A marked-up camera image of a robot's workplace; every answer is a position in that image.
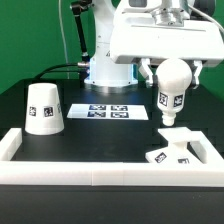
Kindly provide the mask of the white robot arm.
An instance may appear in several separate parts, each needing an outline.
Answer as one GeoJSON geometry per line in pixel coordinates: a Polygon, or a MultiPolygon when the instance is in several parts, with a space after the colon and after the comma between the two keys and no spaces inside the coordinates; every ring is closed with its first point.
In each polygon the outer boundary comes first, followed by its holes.
{"type": "Polygon", "coordinates": [[[190,70],[197,85],[205,66],[224,61],[224,29],[196,8],[196,0],[93,0],[96,50],[89,62],[85,85],[119,92],[138,84],[156,86],[152,72],[167,62],[190,70]]]}

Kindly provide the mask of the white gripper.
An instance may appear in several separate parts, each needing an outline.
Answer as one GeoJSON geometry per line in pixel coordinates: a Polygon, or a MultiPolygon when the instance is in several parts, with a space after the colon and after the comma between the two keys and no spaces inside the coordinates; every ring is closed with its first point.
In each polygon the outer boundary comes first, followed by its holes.
{"type": "Polygon", "coordinates": [[[224,60],[220,28],[198,19],[193,12],[197,7],[197,0],[121,0],[114,13],[111,59],[120,64],[140,60],[146,87],[158,85],[151,63],[169,58],[193,61],[190,87],[196,89],[203,63],[214,67],[224,60]]]}

